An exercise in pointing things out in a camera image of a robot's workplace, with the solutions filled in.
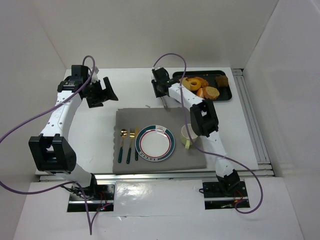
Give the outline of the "silver metal tongs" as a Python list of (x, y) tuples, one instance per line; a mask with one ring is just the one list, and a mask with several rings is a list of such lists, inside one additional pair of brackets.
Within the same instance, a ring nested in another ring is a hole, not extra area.
[(161, 97), (160, 97), (160, 100), (161, 100), (161, 102), (162, 102), (163, 108), (164, 108), (166, 111), (169, 111), (169, 107), (168, 107), (168, 103), (167, 103), (167, 96), (166, 96), (166, 95), (161, 96)]

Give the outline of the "small orange bread roll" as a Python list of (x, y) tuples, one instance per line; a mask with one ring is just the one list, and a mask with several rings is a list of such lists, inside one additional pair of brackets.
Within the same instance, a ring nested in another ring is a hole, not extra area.
[(205, 98), (204, 88), (203, 88), (203, 87), (199, 88), (199, 89), (197, 90), (197, 92), (196, 92), (196, 95), (197, 95), (198, 97), (204, 99), (204, 98)]

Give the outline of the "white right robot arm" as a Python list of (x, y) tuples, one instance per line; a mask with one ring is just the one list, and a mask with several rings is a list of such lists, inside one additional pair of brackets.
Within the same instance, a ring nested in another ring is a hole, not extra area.
[(233, 164), (227, 159), (226, 150), (219, 135), (219, 120), (214, 104), (209, 99), (201, 98), (185, 86), (178, 78), (170, 78), (156, 73), (151, 80), (155, 96), (168, 96), (177, 100), (190, 118), (191, 129), (201, 137), (202, 149), (210, 156), (215, 156), (215, 174), (220, 190), (227, 193), (240, 182), (240, 177)]

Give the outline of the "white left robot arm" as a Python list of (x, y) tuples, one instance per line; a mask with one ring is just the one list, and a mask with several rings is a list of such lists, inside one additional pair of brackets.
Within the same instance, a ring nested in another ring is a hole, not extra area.
[(105, 101), (118, 99), (109, 78), (104, 77), (102, 82), (90, 82), (77, 93), (84, 83), (84, 78), (68, 76), (58, 85), (57, 109), (51, 113), (40, 134), (30, 137), (28, 141), (39, 171), (79, 183), (88, 197), (98, 193), (97, 180), (92, 173), (77, 164), (76, 152), (69, 144), (68, 136), (75, 113), (83, 99), (86, 99), (90, 108), (101, 107)]

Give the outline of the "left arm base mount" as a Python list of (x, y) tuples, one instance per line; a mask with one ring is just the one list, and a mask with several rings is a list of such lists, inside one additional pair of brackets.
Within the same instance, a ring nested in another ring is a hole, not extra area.
[[(88, 211), (96, 212), (98, 209), (101, 212), (113, 212), (114, 211), (114, 197), (115, 197), (115, 184), (99, 184), (95, 188), (94, 193), (89, 193), (85, 189)], [(67, 206), (68, 213), (80, 213), (85, 212), (84, 195), (75, 186), (65, 187), (69, 192), (69, 200)]]

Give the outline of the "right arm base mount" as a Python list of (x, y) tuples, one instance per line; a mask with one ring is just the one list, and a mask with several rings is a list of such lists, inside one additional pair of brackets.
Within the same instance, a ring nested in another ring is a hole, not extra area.
[(244, 181), (233, 188), (231, 191), (222, 192), (218, 182), (203, 182), (202, 188), (198, 190), (204, 197), (204, 207), (206, 210), (249, 208), (250, 202)]

